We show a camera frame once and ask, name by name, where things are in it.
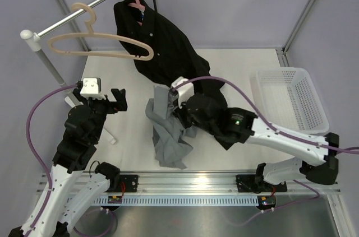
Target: clothes rack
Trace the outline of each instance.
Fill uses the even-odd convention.
[[[93,2],[89,3],[88,6],[93,8],[102,2],[106,0],[94,0]],[[154,9],[157,11],[157,0],[153,0]],[[50,32],[56,30],[57,28],[61,27],[62,25],[74,20],[78,16],[81,16],[86,11],[83,9],[77,10],[73,13],[68,14],[63,19],[59,20],[55,24],[49,26],[48,28],[44,29],[41,32],[35,33],[30,30],[23,30],[20,33],[20,36],[22,39],[26,41],[26,43],[29,45],[31,50],[40,58],[40,60],[44,63],[47,70],[52,74],[52,76],[55,78],[55,80],[59,83],[60,86],[65,87],[68,86],[68,84],[65,82],[65,80],[62,78],[62,76],[59,74],[55,66],[52,64],[52,62],[49,60],[45,52],[42,50],[40,41],[41,38],[48,35]],[[65,101],[70,106],[80,105],[80,102],[77,100],[77,98],[71,93],[71,90],[65,91],[67,94],[67,97],[65,98]],[[105,129],[103,129],[103,136],[107,139],[108,142],[111,144],[114,144],[116,142],[116,139]]]

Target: beige hanger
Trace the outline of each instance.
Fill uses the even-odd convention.
[[[92,28],[92,24],[96,21],[96,14],[95,11],[87,6],[84,3],[74,3],[71,7],[73,11],[83,9],[86,10],[90,16],[90,20],[86,20],[85,24],[88,29],[88,32],[73,32],[70,34],[63,34],[58,35],[55,37],[52,37],[48,40],[48,45],[50,49],[60,55],[84,55],[84,56],[101,56],[101,57],[115,57],[115,58],[125,58],[125,59],[138,59],[140,61],[149,61],[153,58],[153,49],[142,42],[139,42],[137,40],[127,38],[124,36],[114,35],[114,34],[102,34],[99,32],[94,32],[94,29]],[[144,48],[148,51],[147,56],[135,56],[135,55],[129,55],[129,54],[120,54],[120,53],[114,53],[114,52],[87,52],[87,51],[65,51],[65,50],[59,50],[53,46],[53,44],[57,41],[68,39],[68,38],[81,38],[81,37],[91,37],[91,38],[107,38],[107,39],[114,39],[118,41],[127,42],[133,45],[137,45],[138,47]]]

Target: black bracket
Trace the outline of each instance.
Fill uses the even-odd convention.
[[[269,192],[271,193],[273,191],[273,188],[275,188],[276,192],[287,192],[287,184],[284,182],[284,184],[279,185],[270,185],[267,183],[263,184],[256,184],[255,182],[255,174],[238,174],[236,175],[236,183],[238,192],[240,193],[261,193],[261,192]]]
[[[120,175],[120,183],[125,184],[125,193],[135,193],[137,192],[137,186],[139,184],[139,176],[136,174],[121,174]],[[122,192],[121,186],[119,185],[115,190],[111,192]]]

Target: shirt collar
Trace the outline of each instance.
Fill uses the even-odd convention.
[[[142,40],[152,41],[154,37],[155,11],[148,6],[144,0],[140,0],[141,5],[145,6],[144,19],[140,26],[133,15],[133,10],[128,6],[129,3],[135,3],[135,0],[124,0],[121,3],[121,11],[126,22],[127,29],[135,32]]]

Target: gray cloth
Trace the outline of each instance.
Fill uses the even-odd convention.
[[[161,167],[187,168],[182,158],[193,149],[182,137],[195,138],[197,128],[185,129],[181,122],[173,116],[174,105],[167,87],[154,87],[154,98],[149,99],[146,106],[146,116],[153,124],[153,144],[156,160]]]

